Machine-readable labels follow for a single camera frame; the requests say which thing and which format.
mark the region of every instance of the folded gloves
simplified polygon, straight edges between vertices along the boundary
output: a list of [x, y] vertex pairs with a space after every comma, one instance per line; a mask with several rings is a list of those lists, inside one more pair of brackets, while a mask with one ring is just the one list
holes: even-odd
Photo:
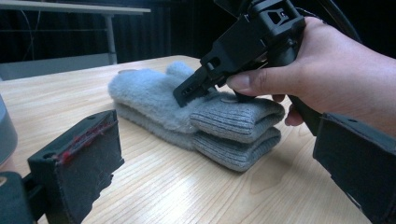
[[109, 83], [108, 92], [121, 117], [171, 144], [246, 171], [279, 142], [274, 125], [284, 117], [283, 106], [262, 98], [237, 103], [233, 94], [211, 91], [180, 107], [173, 90], [193, 72], [182, 62], [170, 64], [166, 74], [124, 71]]

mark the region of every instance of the black wall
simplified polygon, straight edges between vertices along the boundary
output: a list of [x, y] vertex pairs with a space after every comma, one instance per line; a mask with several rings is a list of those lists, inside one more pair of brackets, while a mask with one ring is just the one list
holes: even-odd
[[[396, 58], [396, 1], [334, 1], [355, 25], [364, 45]], [[176, 54], [200, 58], [235, 21], [212, 0], [54, 2], [151, 8], [151, 13], [141, 17], [119, 15], [113, 18], [119, 63]], [[292, 0], [292, 3], [332, 23], [317, 1]], [[28, 32], [26, 19], [20, 11], [0, 10], [0, 63], [107, 52], [106, 27], [101, 15], [41, 12], [35, 32], [38, 13], [24, 13], [32, 33]]]

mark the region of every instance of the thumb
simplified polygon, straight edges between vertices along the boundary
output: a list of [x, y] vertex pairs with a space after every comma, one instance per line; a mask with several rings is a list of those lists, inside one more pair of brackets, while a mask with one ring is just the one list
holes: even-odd
[[290, 65], [242, 72], [230, 76], [227, 85], [244, 95], [291, 94], [297, 88], [296, 69]]

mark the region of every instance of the table surface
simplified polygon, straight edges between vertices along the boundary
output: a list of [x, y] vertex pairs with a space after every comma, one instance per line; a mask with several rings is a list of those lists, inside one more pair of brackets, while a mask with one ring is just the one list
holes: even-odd
[[[163, 72], [173, 61], [199, 66], [172, 56], [0, 82], [19, 135], [17, 172], [27, 175], [27, 158], [80, 120], [112, 109], [107, 84], [120, 70]], [[369, 223], [312, 158], [315, 138], [304, 125], [276, 125], [280, 143], [239, 174], [119, 120], [125, 163], [84, 223]]]

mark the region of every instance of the finger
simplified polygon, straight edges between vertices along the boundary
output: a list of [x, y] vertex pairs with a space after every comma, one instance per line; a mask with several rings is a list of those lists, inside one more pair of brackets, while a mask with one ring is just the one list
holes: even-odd
[[244, 95], [258, 96], [266, 94], [293, 94], [298, 86], [297, 68], [295, 65], [271, 67], [246, 71], [231, 76], [227, 85]]
[[285, 124], [287, 126], [298, 126], [298, 125], [302, 124], [303, 122], [304, 122], [303, 118], [297, 112], [294, 105], [291, 105], [290, 109], [289, 109], [288, 116], [285, 118]]
[[285, 95], [283, 95], [283, 94], [276, 94], [276, 95], [273, 95], [272, 97], [273, 97], [273, 100], [278, 103], [282, 102], [285, 99]]

